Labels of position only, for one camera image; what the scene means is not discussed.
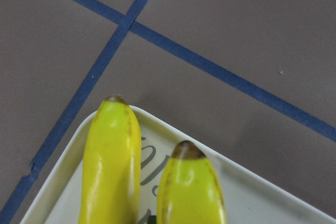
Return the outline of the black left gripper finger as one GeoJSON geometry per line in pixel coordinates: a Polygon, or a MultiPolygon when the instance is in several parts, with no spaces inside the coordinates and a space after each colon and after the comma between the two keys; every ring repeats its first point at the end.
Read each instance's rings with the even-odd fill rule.
{"type": "Polygon", "coordinates": [[[147,224],[156,224],[156,216],[148,216],[147,224]]]}

